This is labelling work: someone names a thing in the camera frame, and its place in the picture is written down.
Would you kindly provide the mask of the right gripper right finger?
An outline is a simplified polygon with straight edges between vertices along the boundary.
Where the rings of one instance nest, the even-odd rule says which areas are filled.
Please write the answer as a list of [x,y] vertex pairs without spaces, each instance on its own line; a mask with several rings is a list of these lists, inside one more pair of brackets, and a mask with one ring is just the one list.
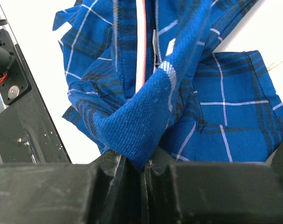
[[176,161],[157,148],[141,192],[144,224],[283,224],[283,182],[262,163]]

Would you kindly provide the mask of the pink wire hanger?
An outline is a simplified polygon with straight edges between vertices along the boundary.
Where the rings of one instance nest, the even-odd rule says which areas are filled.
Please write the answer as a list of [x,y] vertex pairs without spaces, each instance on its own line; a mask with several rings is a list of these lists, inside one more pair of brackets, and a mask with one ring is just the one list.
[[137,13],[137,62],[136,62],[136,85],[137,93],[145,83],[146,72],[146,11],[145,0],[136,1]]

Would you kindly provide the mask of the blue plaid shirt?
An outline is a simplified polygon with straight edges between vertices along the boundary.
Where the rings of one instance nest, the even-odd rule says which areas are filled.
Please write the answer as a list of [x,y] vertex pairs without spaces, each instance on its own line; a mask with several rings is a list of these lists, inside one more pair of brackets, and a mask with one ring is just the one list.
[[216,52],[254,0],[147,0],[145,84],[136,90],[134,0],[78,0],[55,14],[70,107],[63,117],[142,170],[178,161],[265,162],[283,103],[258,51]]

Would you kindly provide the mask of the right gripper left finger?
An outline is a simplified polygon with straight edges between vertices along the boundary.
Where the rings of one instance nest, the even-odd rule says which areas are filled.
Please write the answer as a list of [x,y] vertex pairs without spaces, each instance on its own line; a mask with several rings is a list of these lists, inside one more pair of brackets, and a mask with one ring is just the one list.
[[113,151],[90,164],[0,165],[0,224],[139,223],[139,175]]

